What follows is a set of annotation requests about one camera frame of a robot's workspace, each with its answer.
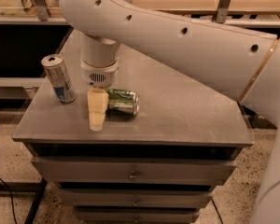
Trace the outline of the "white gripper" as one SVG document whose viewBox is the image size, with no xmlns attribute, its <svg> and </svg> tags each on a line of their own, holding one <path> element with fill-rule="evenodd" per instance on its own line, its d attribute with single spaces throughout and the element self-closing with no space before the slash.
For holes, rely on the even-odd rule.
<svg viewBox="0 0 280 224">
<path fill-rule="evenodd" d="M 89 89 L 87 93 L 89 122 L 93 131 L 101 131 L 103 128 L 108 106 L 108 93 L 104 89 L 113 84 L 118 70 L 118 62 L 106 67 L 95 67 L 81 62 L 81 74 L 84 81 L 89 86 L 98 87 Z"/>
</svg>

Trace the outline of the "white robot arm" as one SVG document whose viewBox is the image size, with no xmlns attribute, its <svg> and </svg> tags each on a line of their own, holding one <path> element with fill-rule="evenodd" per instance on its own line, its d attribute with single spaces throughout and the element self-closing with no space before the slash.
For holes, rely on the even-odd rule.
<svg viewBox="0 0 280 224">
<path fill-rule="evenodd" d="M 120 44 L 219 91 L 273 123 L 275 143 L 249 224 L 280 224 L 280 38 L 152 11 L 131 0 L 59 0 L 83 34 L 83 75 L 118 64 Z"/>
</svg>

